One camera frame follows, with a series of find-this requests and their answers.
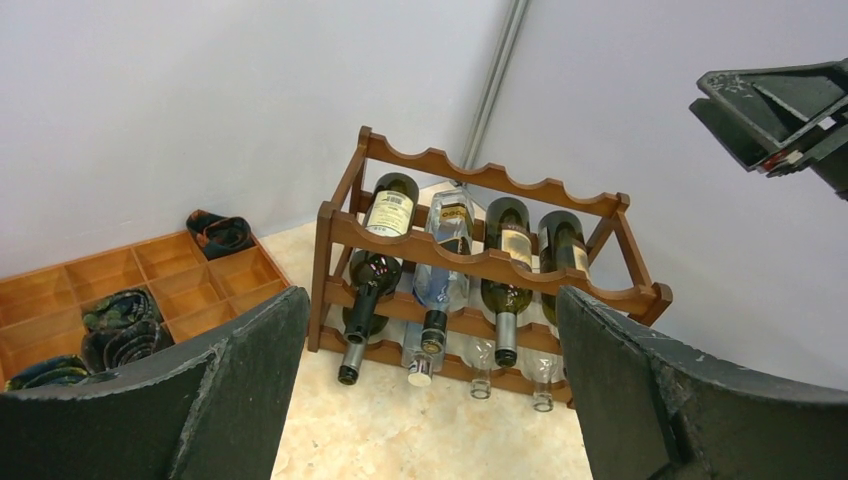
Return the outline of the blue square glass bottle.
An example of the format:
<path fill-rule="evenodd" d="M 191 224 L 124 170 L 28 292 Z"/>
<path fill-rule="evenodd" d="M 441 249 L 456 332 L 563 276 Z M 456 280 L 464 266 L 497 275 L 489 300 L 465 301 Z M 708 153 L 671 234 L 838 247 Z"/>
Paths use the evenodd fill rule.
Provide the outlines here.
<path fill-rule="evenodd" d="M 403 337 L 402 366 L 414 387 L 427 387 L 442 367 L 447 343 L 447 314 L 428 310 L 422 324 L 407 322 Z"/>

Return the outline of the clear glass bottle front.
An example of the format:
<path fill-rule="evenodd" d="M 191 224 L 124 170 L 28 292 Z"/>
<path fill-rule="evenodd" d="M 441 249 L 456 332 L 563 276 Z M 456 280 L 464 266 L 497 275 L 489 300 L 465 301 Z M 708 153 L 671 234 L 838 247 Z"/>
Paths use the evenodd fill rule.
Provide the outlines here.
<path fill-rule="evenodd" d="M 495 344 L 493 341 L 468 336 L 461 358 L 471 370 L 469 394 L 476 400 L 491 397 L 491 372 L 495 366 Z"/>

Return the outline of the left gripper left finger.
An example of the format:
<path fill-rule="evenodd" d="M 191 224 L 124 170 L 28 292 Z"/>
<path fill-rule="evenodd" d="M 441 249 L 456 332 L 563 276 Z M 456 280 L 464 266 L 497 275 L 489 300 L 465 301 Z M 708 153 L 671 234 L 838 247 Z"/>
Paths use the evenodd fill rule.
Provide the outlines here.
<path fill-rule="evenodd" d="M 2 477 L 269 478 L 309 314 L 291 286 L 89 381 L 3 394 Z"/>

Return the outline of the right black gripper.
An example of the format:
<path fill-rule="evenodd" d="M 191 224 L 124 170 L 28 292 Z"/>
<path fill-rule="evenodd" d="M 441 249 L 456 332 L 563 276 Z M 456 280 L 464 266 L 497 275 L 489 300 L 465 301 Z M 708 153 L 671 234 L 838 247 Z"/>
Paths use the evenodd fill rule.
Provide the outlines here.
<path fill-rule="evenodd" d="M 847 60 L 717 70 L 696 82 L 689 110 L 746 171 L 811 169 L 847 200 Z"/>

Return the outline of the green wine bottle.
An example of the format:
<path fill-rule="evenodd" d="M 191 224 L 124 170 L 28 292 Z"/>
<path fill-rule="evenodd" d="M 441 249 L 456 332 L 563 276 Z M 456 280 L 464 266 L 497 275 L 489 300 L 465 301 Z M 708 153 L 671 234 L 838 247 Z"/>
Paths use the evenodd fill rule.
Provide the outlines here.
<path fill-rule="evenodd" d="M 538 223 L 537 239 L 541 273 L 572 268 L 590 277 L 583 228 L 575 214 L 566 210 L 547 213 Z"/>

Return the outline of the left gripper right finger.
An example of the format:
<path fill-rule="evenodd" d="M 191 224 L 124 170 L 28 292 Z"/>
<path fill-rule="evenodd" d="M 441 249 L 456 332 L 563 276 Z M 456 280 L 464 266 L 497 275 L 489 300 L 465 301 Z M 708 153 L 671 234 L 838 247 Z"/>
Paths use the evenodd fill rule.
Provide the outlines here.
<path fill-rule="evenodd" d="M 563 287 L 564 370 L 596 479 L 843 479 L 847 394 L 717 358 Z"/>

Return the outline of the clear glass bottle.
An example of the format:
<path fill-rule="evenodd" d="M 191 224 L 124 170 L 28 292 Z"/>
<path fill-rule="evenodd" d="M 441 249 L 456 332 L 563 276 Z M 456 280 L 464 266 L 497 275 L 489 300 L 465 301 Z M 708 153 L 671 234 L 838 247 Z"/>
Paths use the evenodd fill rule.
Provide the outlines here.
<path fill-rule="evenodd" d="M 468 336 L 461 358 L 471 370 L 469 394 L 476 400 L 491 397 L 491 372 L 495 366 L 495 344 L 493 341 Z"/>
<path fill-rule="evenodd" d="M 552 384 L 562 374 L 561 356 L 531 349 L 522 349 L 518 356 L 522 375 L 533 384 L 533 409 L 539 413 L 551 412 L 554 409 Z"/>

